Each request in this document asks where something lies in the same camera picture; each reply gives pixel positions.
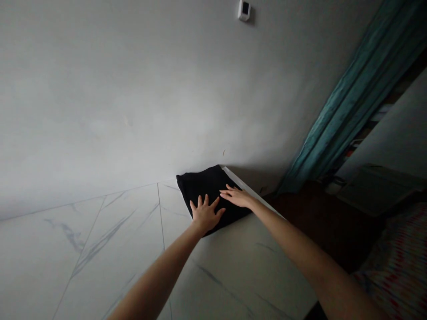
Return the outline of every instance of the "white wall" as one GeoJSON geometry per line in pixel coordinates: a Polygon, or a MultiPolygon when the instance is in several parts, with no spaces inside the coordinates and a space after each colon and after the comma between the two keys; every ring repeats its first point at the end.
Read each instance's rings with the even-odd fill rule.
{"type": "Polygon", "coordinates": [[[365,163],[427,179],[427,69],[337,172],[350,179],[365,163]]]}
{"type": "Polygon", "coordinates": [[[2,1],[0,217],[218,163],[273,191],[380,0],[237,3],[2,1]]]}

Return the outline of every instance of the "wrist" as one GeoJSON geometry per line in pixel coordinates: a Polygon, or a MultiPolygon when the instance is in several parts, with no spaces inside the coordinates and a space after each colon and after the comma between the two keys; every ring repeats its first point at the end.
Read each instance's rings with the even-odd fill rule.
{"type": "Polygon", "coordinates": [[[190,229],[199,238],[202,238],[205,233],[208,232],[208,230],[206,230],[206,228],[198,220],[193,220],[188,229],[190,229]]]}
{"type": "Polygon", "coordinates": [[[262,203],[261,203],[261,201],[259,201],[258,199],[250,198],[250,199],[248,200],[248,204],[247,204],[247,206],[246,206],[246,207],[247,207],[250,211],[254,212],[254,211],[256,210],[256,208],[257,208],[260,204],[262,204],[262,203]]]}

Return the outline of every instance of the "colorful patterned fabric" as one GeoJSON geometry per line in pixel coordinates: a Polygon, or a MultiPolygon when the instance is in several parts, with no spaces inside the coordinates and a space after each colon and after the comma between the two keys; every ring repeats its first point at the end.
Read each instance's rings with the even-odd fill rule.
{"type": "Polygon", "coordinates": [[[390,218],[353,277],[392,319],[427,319],[427,203],[390,218]]]}

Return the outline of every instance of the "teal curtain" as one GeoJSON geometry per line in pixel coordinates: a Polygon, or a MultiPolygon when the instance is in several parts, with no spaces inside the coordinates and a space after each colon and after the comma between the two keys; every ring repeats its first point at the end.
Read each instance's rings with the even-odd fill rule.
{"type": "Polygon", "coordinates": [[[278,194],[326,173],[427,46],[427,1],[384,0],[278,194]]]}

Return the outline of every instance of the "hand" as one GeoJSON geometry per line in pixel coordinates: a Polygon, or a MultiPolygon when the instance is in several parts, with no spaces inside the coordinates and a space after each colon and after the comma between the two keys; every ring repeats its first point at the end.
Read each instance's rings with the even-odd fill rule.
{"type": "Polygon", "coordinates": [[[193,224],[197,225],[203,234],[212,230],[221,219],[222,214],[226,210],[225,208],[219,209],[217,214],[215,214],[215,208],[219,202],[219,197],[209,205],[209,197],[205,196],[205,201],[202,203],[201,196],[198,198],[197,207],[190,200],[190,207],[193,211],[193,224]]]}
{"type": "Polygon", "coordinates": [[[239,207],[249,208],[256,201],[245,190],[239,190],[236,187],[232,188],[228,184],[226,184],[226,187],[227,190],[219,191],[221,193],[220,196],[239,207]]]}

